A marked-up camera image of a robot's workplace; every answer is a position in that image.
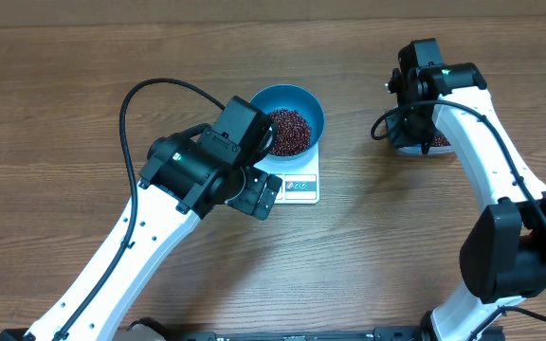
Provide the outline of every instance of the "white kitchen scale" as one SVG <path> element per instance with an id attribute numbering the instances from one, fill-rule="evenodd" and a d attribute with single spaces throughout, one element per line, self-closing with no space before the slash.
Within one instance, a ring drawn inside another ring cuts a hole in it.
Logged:
<path id="1" fill-rule="evenodd" d="M 254 165 L 283 180 L 275 204 L 316 204 L 319 201 L 319 143 L 299 158 L 283 159 L 268 155 Z"/>

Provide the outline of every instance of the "wall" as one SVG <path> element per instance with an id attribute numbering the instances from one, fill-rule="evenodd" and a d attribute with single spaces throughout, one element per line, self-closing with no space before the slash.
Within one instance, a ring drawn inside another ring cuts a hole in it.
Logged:
<path id="1" fill-rule="evenodd" d="M 546 0 L 0 0 L 0 27 L 546 15 Z"/>

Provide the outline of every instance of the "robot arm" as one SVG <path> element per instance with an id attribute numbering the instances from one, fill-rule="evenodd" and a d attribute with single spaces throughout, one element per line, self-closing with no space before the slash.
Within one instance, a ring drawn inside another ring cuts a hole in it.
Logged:
<path id="1" fill-rule="evenodd" d="M 190 211 L 171 207 L 178 201 L 163 190 L 138 188 L 138 214 L 132 247 L 119 261 L 90 305 L 68 331 L 67 340 L 111 340 L 125 316 L 161 262 L 201 221 Z M 51 340 L 94 288 L 115 256 L 128 227 L 131 202 L 92 260 L 60 300 L 28 329 L 35 340 Z"/>
<path id="2" fill-rule="evenodd" d="M 446 65 L 434 39 L 412 42 L 399 52 L 398 59 L 401 70 L 393 70 L 388 88 L 397 94 L 399 108 L 393 111 L 399 118 L 384 116 L 386 136 L 395 148 L 420 144 L 427 154 L 441 132 L 463 165 L 481 213 L 461 249 L 463 281 L 448 301 L 425 315 L 423 334 L 415 338 L 478 339 L 481 326 L 494 321 L 490 317 L 499 307 L 518 305 L 546 289 L 546 231 L 516 177 L 521 177 L 545 218 L 546 186 L 530 171 L 502 128 L 487 84 L 474 64 Z M 484 122 L 460 108 L 419 105 L 435 100 L 484 115 L 499 135 L 494 136 Z M 373 134 L 373 138 L 384 136 Z M 511 172 L 497 138 L 519 174 Z M 530 235 L 520 236 L 523 227 L 532 230 Z"/>
<path id="3" fill-rule="evenodd" d="M 22 340 L 111 340 L 159 264 L 216 205 L 265 220 L 282 180 L 253 166 L 268 153 L 276 133 L 270 117 L 233 98 L 213 126 L 201 124 L 159 138 L 139 173 L 132 239 L 109 278 L 86 308 L 78 310 L 124 240 L 132 200 L 73 285 L 22 332 Z M 79 317 L 62 335 L 61 327 L 75 312 Z M 20 339 L 13 335 L 14 331 L 4 331 L 0 340 Z"/>
<path id="4" fill-rule="evenodd" d="M 460 103 L 485 114 L 507 145 L 527 188 L 536 199 L 542 199 L 546 186 L 526 166 L 502 128 L 488 90 L 481 90 L 477 86 L 460 88 L 449 95 L 440 95 L 439 99 Z M 433 110 L 432 120 L 450 142 L 463 165 L 478 200 L 480 212 L 488 205 L 497 204 L 500 198 L 508 198 L 514 203 L 526 201 L 521 190 L 514 185 L 514 176 L 499 144 L 476 117 L 454 107 L 437 105 Z M 524 299 L 523 296 L 507 296 L 484 304 L 461 281 L 450 298 L 433 311 L 431 326 L 438 340 L 464 341 L 499 306 L 515 306 Z"/>

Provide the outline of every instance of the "wooden table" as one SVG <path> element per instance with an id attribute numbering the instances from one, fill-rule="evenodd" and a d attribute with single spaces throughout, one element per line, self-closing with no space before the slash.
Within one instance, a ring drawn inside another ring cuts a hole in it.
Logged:
<path id="1" fill-rule="evenodd" d="M 454 156 L 395 156 L 370 139 L 394 104 L 383 84 L 410 40 L 475 63 L 526 162 L 546 183 L 546 18 L 368 20 L 0 30 L 0 330 L 27 327 L 63 294 L 129 196 L 118 144 L 126 92 L 153 77 L 226 102 L 275 83 L 312 91 L 327 118 L 321 201 L 265 222 L 217 207 L 164 261 L 121 326 L 151 316 L 217 332 L 415 324 L 460 281 L 479 217 Z M 128 139 L 150 144 L 218 111 L 184 89 L 140 92 Z M 546 314 L 546 292 L 524 306 Z M 546 339 L 511 314 L 510 340 Z"/>

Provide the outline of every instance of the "blue bowl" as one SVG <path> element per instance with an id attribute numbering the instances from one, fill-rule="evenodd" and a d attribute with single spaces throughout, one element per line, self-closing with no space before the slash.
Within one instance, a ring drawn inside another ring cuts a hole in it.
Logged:
<path id="1" fill-rule="evenodd" d="M 310 92 L 297 85 L 271 85 L 256 94 L 250 103 L 261 109 L 265 114 L 282 108 L 297 110 L 311 126 L 311 143 L 306 151 L 292 156 L 267 155 L 266 157 L 271 160 L 285 161 L 300 158 L 308 154 L 323 135 L 326 119 L 321 104 Z"/>

